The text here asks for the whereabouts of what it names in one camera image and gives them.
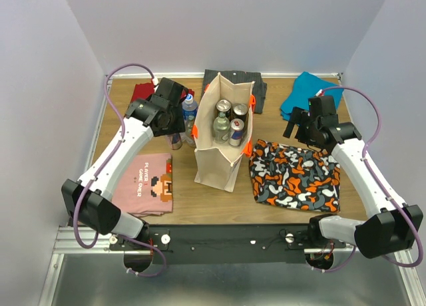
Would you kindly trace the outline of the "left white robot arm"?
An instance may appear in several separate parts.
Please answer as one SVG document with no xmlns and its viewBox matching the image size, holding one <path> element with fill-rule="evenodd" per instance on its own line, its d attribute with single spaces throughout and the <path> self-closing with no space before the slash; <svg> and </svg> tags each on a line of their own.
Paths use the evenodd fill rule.
<svg viewBox="0 0 426 306">
<path fill-rule="evenodd" d="M 146 245 L 147 225 L 115 206 L 112 195 L 146 144 L 157 136 L 184 132 L 182 102 L 187 94 L 185 86 L 162 78 L 147 99 L 129 104 L 123 124 L 97 161 L 77 181 L 66 180 L 61 187 L 74 224 L 85 224 L 102 235 L 121 235 L 133 249 Z"/>
</svg>

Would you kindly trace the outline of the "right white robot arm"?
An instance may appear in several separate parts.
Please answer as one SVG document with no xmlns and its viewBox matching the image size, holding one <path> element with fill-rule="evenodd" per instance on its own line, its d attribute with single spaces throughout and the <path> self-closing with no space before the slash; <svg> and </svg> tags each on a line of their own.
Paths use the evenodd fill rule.
<svg viewBox="0 0 426 306">
<path fill-rule="evenodd" d="M 332 214 L 314 217 L 306 231 L 308 243 L 321 247 L 330 239 L 343 241 L 368 259 L 412 248 L 419 239 L 423 212 L 417 205 L 407 205 L 389 185 L 356 127 L 339 122 L 333 97 L 315 96 L 309 98 L 308 109 L 293 108 L 286 138 L 295 126 L 298 142 L 327 150 L 343 168 L 367 214 L 365 221 Z"/>
</svg>

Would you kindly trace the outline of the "blue cap bottle front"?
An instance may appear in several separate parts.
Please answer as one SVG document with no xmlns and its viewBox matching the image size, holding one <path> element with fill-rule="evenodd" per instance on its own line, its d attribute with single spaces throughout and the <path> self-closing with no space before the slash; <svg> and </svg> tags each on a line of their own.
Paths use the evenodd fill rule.
<svg viewBox="0 0 426 306">
<path fill-rule="evenodd" d="M 198 111 L 198 103 L 195 101 L 192 94 L 187 94 L 182 102 L 182 113 L 186 122 L 190 116 L 196 117 Z"/>
</svg>

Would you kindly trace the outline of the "beige canvas tote bag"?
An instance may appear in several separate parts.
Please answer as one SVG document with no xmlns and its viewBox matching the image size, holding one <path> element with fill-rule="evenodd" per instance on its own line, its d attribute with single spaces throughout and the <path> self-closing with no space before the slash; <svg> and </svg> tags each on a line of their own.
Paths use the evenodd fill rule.
<svg viewBox="0 0 426 306">
<path fill-rule="evenodd" d="M 253 81 L 234 84 L 221 74 L 217 74 L 208 85 L 200 100 L 192 129 L 198 170 L 195 182 L 227 192 L 234 190 L 242 157 L 249 157 L 252 153 L 253 113 L 256 105 L 253 87 Z M 248 107 L 248 118 L 239 146 L 214 141 L 213 124 L 218 112 L 216 105 L 222 99 Z"/>
</svg>

